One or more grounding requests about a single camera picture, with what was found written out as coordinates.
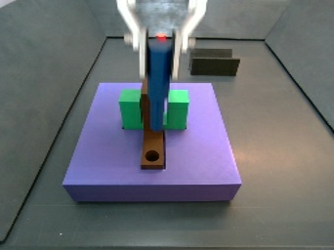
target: purple block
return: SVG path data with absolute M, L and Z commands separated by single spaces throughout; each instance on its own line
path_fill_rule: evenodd
M 139 83 L 100 83 L 62 186 L 74 201 L 231 200 L 241 179 L 211 84 L 189 91 L 187 130 L 165 131 L 165 170 L 141 170 L 141 131 L 121 129 L 119 96 Z

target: table surface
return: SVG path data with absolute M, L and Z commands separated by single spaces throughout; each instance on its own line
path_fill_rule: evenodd
M 243 179 L 232 202 L 76 203 L 61 187 L 99 82 L 139 82 L 137 54 L 109 39 L 82 84 L 26 204 L 1 247 L 334 247 L 334 140 L 263 42 L 233 49 L 236 77 L 211 82 Z

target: blue block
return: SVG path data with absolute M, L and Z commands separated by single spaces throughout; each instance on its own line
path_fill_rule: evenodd
M 164 99 L 169 92 L 172 42 L 171 40 L 148 40 L 148 98 L 149 128 L 163 130 Z

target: hole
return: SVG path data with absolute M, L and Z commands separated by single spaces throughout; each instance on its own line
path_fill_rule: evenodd
M 147 161 L 156 161 L 159 159 L 159 153 L 155 150 L 149 150 L 145 153 L 144 158 Z

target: red light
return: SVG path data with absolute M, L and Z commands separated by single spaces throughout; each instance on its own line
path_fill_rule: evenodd
M 165 39 L 167 39 L 165 34 L 164 34 L 164 33 L 157 33 L 157 34 L 156 34 L 156 39 L 157 39 L 159 41 L 164 42 Z

